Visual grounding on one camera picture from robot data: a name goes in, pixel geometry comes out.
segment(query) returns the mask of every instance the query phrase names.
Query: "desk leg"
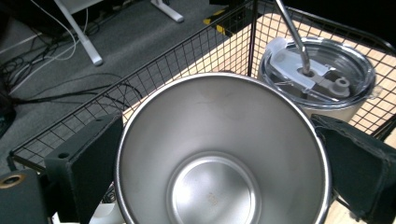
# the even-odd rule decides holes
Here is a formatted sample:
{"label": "desk leg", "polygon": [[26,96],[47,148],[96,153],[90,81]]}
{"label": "desk leg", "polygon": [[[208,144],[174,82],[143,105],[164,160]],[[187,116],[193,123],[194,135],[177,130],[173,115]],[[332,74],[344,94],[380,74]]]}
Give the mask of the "desk leg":
{"label": "desk leg", "polygon": [[69,21],[70,25],[76,31],[78,38],[81,41],[82,46],[87,51],[93,64],[96,66],[101,65],[103,63],[102,57],[99,55],[98,51],[91,43],[91,40],[87,36],[85,36],[84,33],[82,33],[81,29],[77,25],[76,21],[74,20],[74,18],[70,14],[70,12],[64,6],[62,1],[61,0],[54,0],[54,1],[55,1],[56,5],[58,5],[59,9],[62,11],[64,16],[66,17],[66,19]]}
{"label": "desk leg", "polygon": [[168,15],[174,21],[176,21],[176,22],[183,22],[184,21],[183,16],[178,14],[176,11],[174,11],[169,6],[167,6],[163,2],[163,0],[151,0],[151,4],[154,5],[155,7],[159,8],[162,12],[164,12],[166,15]]}

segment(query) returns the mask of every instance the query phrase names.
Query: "wooden surface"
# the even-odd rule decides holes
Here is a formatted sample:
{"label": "wooden surface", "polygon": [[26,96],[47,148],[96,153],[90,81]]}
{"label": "wooden surface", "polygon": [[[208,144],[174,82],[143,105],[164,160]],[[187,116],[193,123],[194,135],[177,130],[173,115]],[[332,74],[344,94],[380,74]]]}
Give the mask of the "wooden surface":
{"label": "wooden surface", "polygon": [[[332,35],[327,32],[323,32],[317,28],[309,27],[305,24],[295,22],[296,27],[299,27],[300,36],[321,36],[324,38],[330,38],[339,42],[347,43],[349,46],[357,49],[362,54],[367,55],[367,58],[375,66],[376,72],[379,74],[377,76],[377,83],[379,83],[384,90],[391,90],[396,84],[396,71],[392,70],[392,67],[396,66],[396,58],[388,56],[382,52],[369,49],[359,43],[354,43],[349,40],[345,40],[341,36]],[[256,39],[255,55],[256,62],[253,67],[253,77],[258,75],[258,66],[260,64],[260,58],[262,57],[265,46],[268,41],[276,36],[282,35],[285,37],[287,32],[286,26],[280,22],[280,17],[276,14],[266,14],[257,21],[258,36]],[[246,74],[248,69],[248,44],[249,44],[249,31],[248,28],[240,31],[238,34],[233,35],[229,40],[220,44],[216,49],[211,50],[203,58],[197,60],[190,67],[184,69],[180,74],[174,77],[174,79],[179,77],[185,77],[192,74],[205,73],[205,72],[218,72],[224,70],[232,70],[237,74]],[[396,113],[395,108],[392,104],[383,103],[384,96],[387,95],[386,101],[396,104],[396,94],[389,94],[389,91],[382,91],[379,97],[374,100],[369,100],[370,103],[366,103],[362,106],[362,109],[358,111],[358,115],[365,117],[364,120],[360,120],[359,123],[356,121],[350,121],[350,124],[355,125],[358,129],[362,129],[365,132],[370,132],[365,129],[365,127],[374,123],[373,129],[378,127],[380,123],[385,119],[389,119],[389,115],[386,115],[386,111],[391,113]],[[134,109],[138,106],[134,105],[133,109],[125,112],[125,117],[129,118]],[[375,114],[384,120],[376,121],[377,118],[373,115],[367,113],[367,111],[374,110]],[[393,133],[386,141],[389,145],[396,147],[396,133]],[[326,224],[337,223],[337,224],[355,224],[355,223],[365,223],[363,221],[357,222],[350,217],[349,211],[345,209],[340,203],[333,203],[328,217],[326,219]]]}

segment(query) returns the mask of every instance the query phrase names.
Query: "metal straw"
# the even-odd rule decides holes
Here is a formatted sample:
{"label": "metal straw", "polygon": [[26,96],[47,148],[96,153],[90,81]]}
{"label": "metal straw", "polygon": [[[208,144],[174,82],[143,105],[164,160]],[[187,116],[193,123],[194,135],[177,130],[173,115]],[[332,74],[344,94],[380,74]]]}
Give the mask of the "metal straw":
{"label": "metal straw", "polygon": [[283,21],[285,21],[286,25],[288,26],[291,36],[293,37],[294,42],[296,43],[297,49],[300,51],[301,59],[303,60],[303,73],[305,75],[308,75],[310,71],[310,64],[309,64],[309,56],[306,47],[304,46],[303,41],[301,40],[301,37],[298,34],[297,29],[294,27],[294,24],[291,21],[291,18],[288,12],[286,11],[285,6],[283,5],[281,0],[276,0],[276,7],[280,12],[280,16],[282,17]]}

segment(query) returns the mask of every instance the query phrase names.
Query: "gray carpet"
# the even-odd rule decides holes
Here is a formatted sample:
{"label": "gray carpet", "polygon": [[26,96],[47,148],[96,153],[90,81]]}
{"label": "gray carpet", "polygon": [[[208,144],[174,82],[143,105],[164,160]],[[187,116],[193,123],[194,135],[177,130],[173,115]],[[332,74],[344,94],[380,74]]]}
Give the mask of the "gray carpet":
{"label": "gray carpet", "polygon": [[[103,65],[95,67],[83,47],[78,45],[71,59],[43,67],[12,96],[21,99],[47,97],[114,83],[204,28],[203,19],[222,8],[209,5],[208,0],[172,0],[171,7],[184,16],[184,22],[172,21],[149,1],[131,4],[102,24],[99,33],[90,36],[104,59]],[[99,73],[115,76],[96,75]],[[91,98],[91,95],[83,95],[59,100],[62,103],[17,105],[17,117],[0,139],[0,174],[8,172],[6,156],[11,149]]]}

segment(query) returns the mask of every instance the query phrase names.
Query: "black wire grid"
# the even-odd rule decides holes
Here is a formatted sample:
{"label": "black wire grid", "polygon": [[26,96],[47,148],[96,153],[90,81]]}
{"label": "black wire grid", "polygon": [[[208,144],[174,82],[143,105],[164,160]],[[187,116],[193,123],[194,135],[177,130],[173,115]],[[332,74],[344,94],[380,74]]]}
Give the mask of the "black wire grid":
{"label": "black wire grid", "polygon": [[[119,111],[127,121],[148,95],[178,78],[217,71],[256,77],[265,45],[277,36],[290,37],[290,34],[272,2],[254,3],[246,2],[226,12],[205,29],[13,149],[9,163],[17,168],[45,170],[44,157],[89,122]],[[342,24],[291,8],[289,14],[301,36],[322,36],[346,43],[371,61],[377,84],[383,90],[374,100],[367,100],[349,123],[368,134],[384,126],[396,113],[394,49],[375,36]]]}

